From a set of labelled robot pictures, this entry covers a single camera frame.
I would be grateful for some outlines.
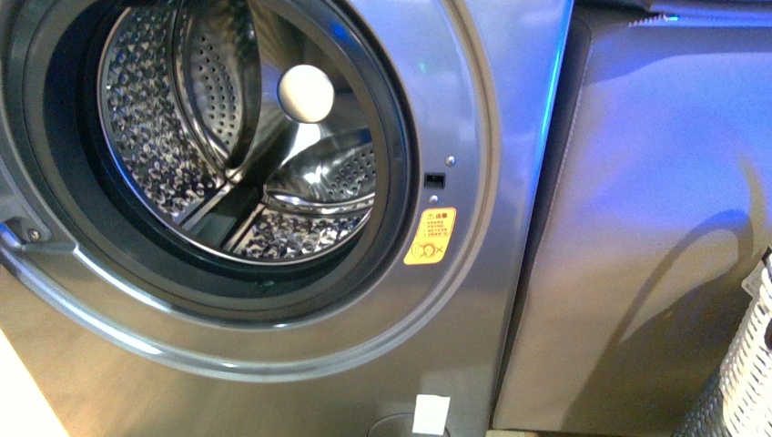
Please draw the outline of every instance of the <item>screw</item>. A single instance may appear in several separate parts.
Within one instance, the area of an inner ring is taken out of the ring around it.
[[[38,242],[40,241],[40,232],[30,229],[26,232],[26,235],[29,237],[29,240],[32,242]]]

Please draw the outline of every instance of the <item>side panel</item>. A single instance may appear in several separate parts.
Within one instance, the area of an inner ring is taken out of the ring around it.
[[[639,18],[574,22],[496,428],[671,435],[772,239],[770,23]]]

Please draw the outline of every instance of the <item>front-load washing machine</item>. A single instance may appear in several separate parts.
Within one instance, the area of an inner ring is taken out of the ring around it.
[[[484,435],[570,6],[2,2],[0,328],[70,434]]]

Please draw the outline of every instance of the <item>white tag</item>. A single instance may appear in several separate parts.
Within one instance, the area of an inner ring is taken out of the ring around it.
[[[743,279],[743,290],[751,297],[755,297],[758,294],[758,291],[761,290],[761,286],[763,285],[761,275],[766,273],[765,269],[764,264],[759,262],[756,268],[753,269],[753,272],[751,272],[747,278]]]
[[[445,421],[448,420],[448,409],[451,398],[419,394],[415,397],[415,416],[412,422],[414,434],[445,434]]]

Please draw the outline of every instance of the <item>silver panel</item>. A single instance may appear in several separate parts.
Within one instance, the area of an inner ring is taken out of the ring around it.
[[[772,239],[772,23],[641,17],[574,22],[497,428],[672,435]]]
[[[34,34],[35,15],[66,22],[82,5],[42,3],[17,20],[32,53],[56,43]],[[403,265],[408,240],[351,305],[257,330],[179,313],[74,244],[20,245],[6,233],[4,263],[66,317],[3,272],[0,299],[13,303],[0,308],[0,328],[72,435],[363,436],[381,417],[412,412],[418,393],[452,397],[450,435],[484,435],[570,5],[351,6],[404,87],[420,172],[447,174],[439,194],[417,188],[410,218],[414,233],[430,195],[457,208],[444,261]],[[31,59],[28,68],[46,71]],[[24,91],[42,100],[41,89]],[[447,168],[450,155],[456,164]],[[71,238],[38,212],[58,241]]]

